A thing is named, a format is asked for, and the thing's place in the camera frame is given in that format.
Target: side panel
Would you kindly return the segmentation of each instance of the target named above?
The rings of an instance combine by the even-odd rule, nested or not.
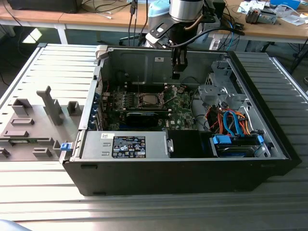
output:
[[[87,196],[251,191],[295,165],[283,160],[63,164],[80,193]]]

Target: blue object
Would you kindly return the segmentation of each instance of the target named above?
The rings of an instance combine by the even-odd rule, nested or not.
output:
[[[61,151],[71,151],[73,150],[73,143],[63,143],[61,144],[60,150]]]
[[[214,144],[232,144],[229,136],[226,135],[216,135],[213,137]]]
[[[149,7],[149,18],[159,17],[169,13],[169,0],[156,0]]]
[[[270,0],[272,5],[287,5],[296,10],[300,4],[300,0]]]
[[[228,116],[228,113],[231,113],[233,115],[233,118],[234,118],[234,124],[235,124],[235,128],[236,128],[236,132],[237,134],[239,134],[240,136],[244,136],[242,130],[240,129],[240,125],[239,125],[239,120],[236,116],[236,114],[232,111],[226,111],[225,114],[223,115],[223,126],[225,127],[225,129],[232,135],[234,136],[234,133],[228,128],[228,125],[227,125],[227,116]]]
[[[231,26],[231,28],[233,29],[232,23],[230,21],[228,21],[228,23]],[[229,48],[231,47],[231,44],[233,43],[233,36],[234,36],[234,33],[232,32],[231,41],[230,41],[230,44],[229,44],[228,48],[226,49],[226,51],[229,50]]]
[[[260,143],[263,143],[263,142],[264,142],[263,137],[262,137],[262,136],[260,136],[260,135],[258,135],[258,141],[259,141]]]

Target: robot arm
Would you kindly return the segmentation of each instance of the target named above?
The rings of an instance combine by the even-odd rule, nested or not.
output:
[[[187,45],[198,37],[215,30],[228,30],[239,35],[241,31],[232,28],[211,28],[218,20],[211,12],[206,0],[171,0],[169,16],[156,24],[146,35],[147,41],[155,48],[172,49],[172,79],[179,79],[187,67]],[[197,34],[198,25],[211,28]]]

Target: black computer case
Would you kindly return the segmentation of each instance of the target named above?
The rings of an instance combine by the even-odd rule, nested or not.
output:
[[[8,0],[13,10],[60,11],[77,13],[82,0]]]

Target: blue latch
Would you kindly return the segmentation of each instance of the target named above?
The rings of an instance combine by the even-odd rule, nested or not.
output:
[[[230,136],[216,135],[213,137],[214,144],[232,144]]]
[[[262,137],[262,136],[260,136],[260,135],[258,135],[258,141],[259,141],[260,143],[263,143],[263,142],[264,142],[263,137]]]
[[[71,151],[71,150],[73,150],[73,143],[71,142],[71,143],[63,143],[63,144],[61,144],[61,147],[60,147],[60,149],[61,149],[61,151]]]

